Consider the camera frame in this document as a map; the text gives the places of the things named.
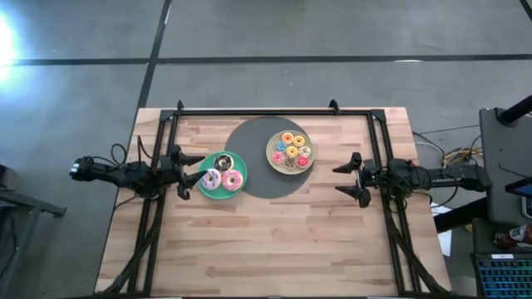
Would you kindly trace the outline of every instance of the donut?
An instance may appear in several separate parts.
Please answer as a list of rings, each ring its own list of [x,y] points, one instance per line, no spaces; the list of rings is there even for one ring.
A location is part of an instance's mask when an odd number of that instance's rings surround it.
[[[284,161],[284,154],[283,153],[279,153],[279,152],[273,153],[272,154],[272,161],[275,164],[282,163]]]
[[[281,140],[284,141],[287,145],[291,144],[293,140],[292,133],[284,133],[283,136],[281,136]]]
[[[222,175],[216,169],[207,169],[207,173],[201,178],[201,185],[207,190],[214,190],[222,183]]]
[[[222,174],[222,185],[227,191],[234,192],[242,187],[244,178],[238,170],[228,170]]]
[[[293,137],[293,145],[299,147],[305,145],[305,138],[301,135]]]
[[[295,147],[295,146],[289,146],[287,149],[286,149],[286,155],[290,158],[294,158],[295,156],[298,155],[298,148]]]
[[[294,169],[296,167],[296,160],[294,160],[293,158],[286,158],[284,160],[284,166],[287,169]]]
[[[309,164],[308,158],[307,157],[303,157],[303,156],[299,156],[297,164],[298,164],[299,168],[307,168],[308,164]]]
[[[279,141],[275,144],[275,150],[284,152],[286,150],[286,143],[284,141]]]
[[[233,165],[233,157],[228,154],[221,154],[214,159],[214,169],[221,173],[233,169]]]
[[[308,158],[310,155],[310,148],[308,146],[302,146],[299,148],[299,155]]]

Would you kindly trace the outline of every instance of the wooden table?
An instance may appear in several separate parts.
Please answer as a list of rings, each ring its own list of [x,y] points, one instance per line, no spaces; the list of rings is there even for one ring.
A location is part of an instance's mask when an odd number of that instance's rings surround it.
[[[159,113],[160,109],[139,110],[130,161],[137,159],[137,135],[148,153],[153,150]],[[386,108],[386,114],[394,155],[417,164],[406,109]],[[250,118],[253,116],[181,116],[176,143],[186,154],[223,150],[231,132]],[[177,197],[175,188],[169,189],[152,296],[397,294],[379,193],[372,190],[370,206],[362,209],[358,202],[333,189],[339,184],[353,184],[353,175],[331,171],[345,164],[353,151],[361,152],[364,159],[372,158],[366,118],[288,118],[300,125],[315,144],[316,160],[308,181],[280,199],[259,199],[242,192],[231,200],[216,201],[207,199],[195,187],[191,200],[184,201]],[[382,144],[380,149],[385,159]],[[198,165],[186,172],[195,172]],[[122,189],[117,203],[131,196],[130,190]],[[140,211],[141,200],[115,211],[97,291],[109,286],[131,257]],[[426,196],[408,199],[406,213],[416,254],[436,280],[450,289]],[[401,264],[407,289],[411,289],[402,255]],[[144,266],[139,271],[139,288]]]

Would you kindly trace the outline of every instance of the black metal frame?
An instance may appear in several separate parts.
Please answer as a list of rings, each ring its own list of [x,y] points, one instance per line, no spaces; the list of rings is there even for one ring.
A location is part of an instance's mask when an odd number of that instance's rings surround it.
[[[22,256],[26,252],[30,241],[32,240],[33,233],[35,232],[35,227],[37,226],[39,218],[41,217],[41,213],[47,212],[52,214],[55,218],[62,218],[65,215],[67,208],[58,207],[55,204],[43,202],[39,199],[19,194],[16,191],[8,191],[1,189],[0,202],[12,204],[12,207],[4,207],[12,210],[9,211],[9,213],[13,213],[14,209],[23,209],[30,215],[25,228],[22,230],[23,233],[20,233],[20,237],[18,238],[19,242],[17,244],[17,248],[15,249],[16,252],[9,265],[9,268],[6,271],[6,276],[2,280],[2,284],[5,287],[0,288],[0,298],[4,298],[7,295],[11,280],[13,279],[15,273],[20,267]]]
[[[162,110],[160,112],[159,125],[157,128],[155,148],[153,152],[154,159],[152,160],[151,167],[156,167],[156,159],[160,157],[160,147],[162,145],[163,133],[165,126],[168,122],[171,122],[170,136],[168,140],[167,154],[170,147],[175,142],[175,136],[177,133],[177,124],[181,116],[206,116],[206,115],[337,115],[341,116],[362,116],[366,117],[368,130],[370,135],[370,141],[372,144],[372,153],[376,162],[376,166],[380,171],[384,171],[385,166],[382,163],[382,157],[380,155],[379,144],[377,140],[377,130],[375,122],[378,121],[382,130],[382,138],[384,149],[386,152],[387,160],[393,158],[392,142],[387,128],[387,120],[384,110],[341,110],[337,102],[332,100],[329,108],[323,109],[198,109],[198,110],[186,110],[183,107],[181,101],[178,103],[177,110]],[[419,271],[426,273],[426,270],[422,267],[421,262],[416,259],[413,252],[410,230],[408,228],[408,222],[406,219],[406,211],[401,200],[397,201],[397,213],[399,217],[399,224],[401,230],[396,227],[393,222],[392,210],[390,207],[391,198],[385,188],[380,186],[383,213],[387,227],[388,243],[390,247],[390,253],[392,257],[392,267],[394,271],[395,282],[397,285],[397,291],[399,297],[410,297],[416,295],[416,297],[441,297],[448,295],[430,294],[421,292],[421,284],[419,280]],[[148,229],[148,217],[150,214],[151,205],[156,202],[155,216],[151,227]],[[155,270],[155,260],[157,254],[157,244],[159,241],[160,225],[162,222],[162,214],[165,206],[165,190],[162,191],[162,195],[155,200],[145,200],[142,213],[140,216],[140,224],[137,232],[137,239],[135,244],[135,252],[130,261],[126,264],[126,267],[116,280],[108,287],[104,292],[95,293],[90,298],[141,298],[150,297],[151,283],[153,280],[153,274]],[[407,257],[407,264],[409,267],[409,273],[412,282],[412,291],[407,291],[405,286],[405,279],[401,271],[401,261],[399,257],[399,246]],[[141,291],[136,290],[137,277],[139,271],[139,263],[142,256],[145,254],[147,248],[150,248],[147,267],[145,273],[145,281]],[[128,282],[126,292],[121,292],[122,288]]]

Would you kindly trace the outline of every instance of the gray floor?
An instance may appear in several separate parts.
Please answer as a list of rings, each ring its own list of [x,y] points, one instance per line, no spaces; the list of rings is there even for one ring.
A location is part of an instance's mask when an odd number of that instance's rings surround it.
[[[148,57],[163,0],[0,0],[0,43],[16,58]],[[532,53],[518,0],[174,0],[160,56],[475,55]],[[126,144],[146,66],[0,67],[0,164],[21,191],[68,206],[42,222],[16,298],[88,295],[116,188],[73,182],[72,161]],[[532,61],[157,66],[148,107],[406,106],[413,130],[474,125],[481,107],[532,93]],[[429,134],[446,150],[478,128]],[[421,163],[438,153],[418,147]],[[437,190],[440,200],[451,190]],[[460,192],[457,207],[481,194]],[[455,230],[453,287],[472,292],[470,235]]]

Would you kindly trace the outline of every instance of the beige plate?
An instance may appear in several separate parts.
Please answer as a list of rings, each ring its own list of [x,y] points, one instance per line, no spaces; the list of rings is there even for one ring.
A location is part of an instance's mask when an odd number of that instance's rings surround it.
[[[275,164],[273,161],[272,161],[272,155],[273,153],[275,153],[275,144],[278,143],[279,141],[281,141],[281,136],[284,134],[284,133],[292,133],[292,135],[295,137],[297,135],[301,135],[305,138],[305,145],[308,146],[310,148],[310,155],[308,156],[308,166],[304,169],[302,168],[299,168],[297,165],[295,168],[293,169],[288,169],[286,168],[286,166],[284,166],[284,162],[280,163],[280,164]],[[272,167],[277,170],[278,172],[280,172],[281,174],[301,174],[303,171],[307,170],[310,165],[312,165],[314,163],[314,147],[313,147],[313,143],[310,141],[310,138],[308,138],[308,136],[306,136],[305,134],[301,133],[301,132],[297,132],[297,131],[294,131],[294,130],[284,130],[284,131],[281,131],[281,132],[278,132],[276,135],[274,135],[272,138],[270,138],[270,140],[268,141],[268,145],[266,145],[266,159],[268,159],[268,162],[270,165],[272,165]]]

